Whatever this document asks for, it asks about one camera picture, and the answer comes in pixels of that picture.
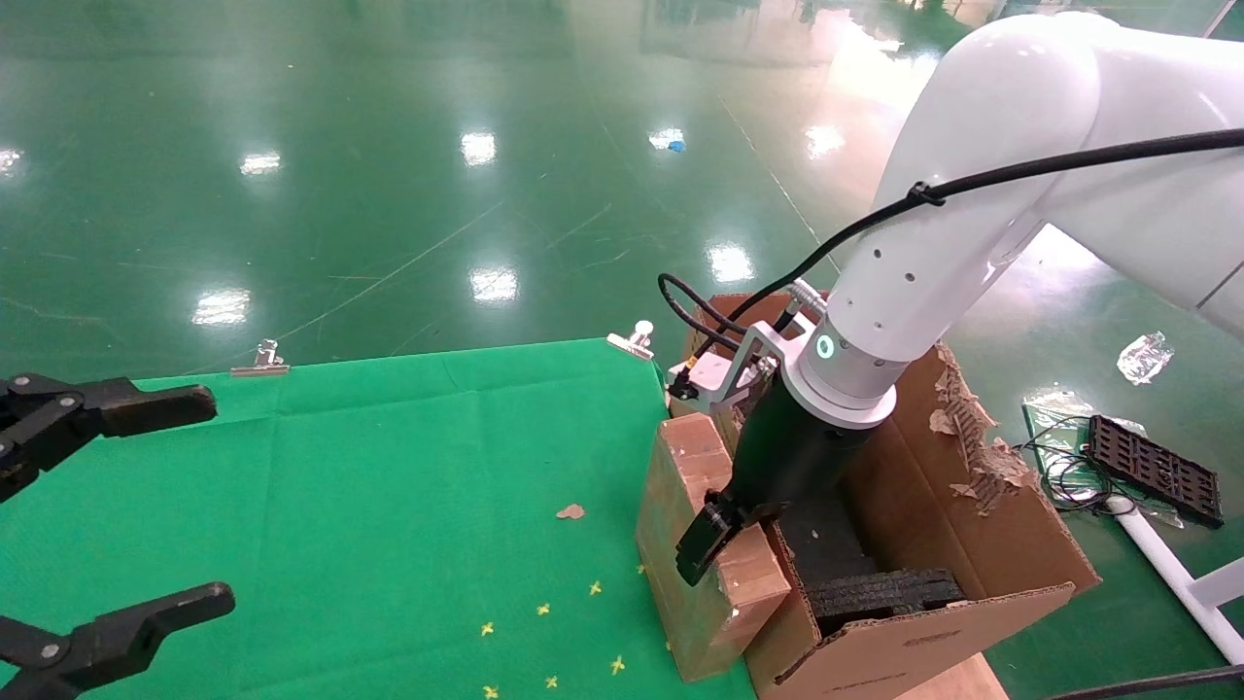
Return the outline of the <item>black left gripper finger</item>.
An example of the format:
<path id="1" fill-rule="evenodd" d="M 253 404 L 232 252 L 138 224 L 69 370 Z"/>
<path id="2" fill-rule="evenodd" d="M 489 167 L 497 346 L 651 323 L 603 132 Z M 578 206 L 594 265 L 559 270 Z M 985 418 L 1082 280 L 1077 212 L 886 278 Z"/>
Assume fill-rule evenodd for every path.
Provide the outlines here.
<path id="1" fill-rule="evenodd" d="M 218 417 L 207 385 L 141 390 L 129 378 L 67 384 L 22 373 L 1 380 L 1 502 L 95 438 L 129 438 Z"/>
<path id="2" fill-rule="evenodd" d="M 124 609 L 57 635 L 1 617 L 2 661 L 17 669 L 2 699 L 77 699 L 151 669 L 160 643 L 235 609 L 231 586 L 213 581 Z"/>

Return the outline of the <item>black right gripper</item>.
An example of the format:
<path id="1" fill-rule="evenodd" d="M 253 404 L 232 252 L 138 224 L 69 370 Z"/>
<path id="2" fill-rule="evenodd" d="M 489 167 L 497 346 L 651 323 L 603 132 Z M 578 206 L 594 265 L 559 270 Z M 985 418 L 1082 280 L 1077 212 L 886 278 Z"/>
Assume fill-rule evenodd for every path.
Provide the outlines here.
<path id="1" fill-rule="evenodd" d="M 746 413 L 730 481 L 709 491 L 675 545 L 675 569 L 698 586 L 720 555 L 743 535 L 769 545 L 766 528 L 791 504 L 836 482 L 875 433 L 848 429 L 814 415 L 778 375 Z"/>

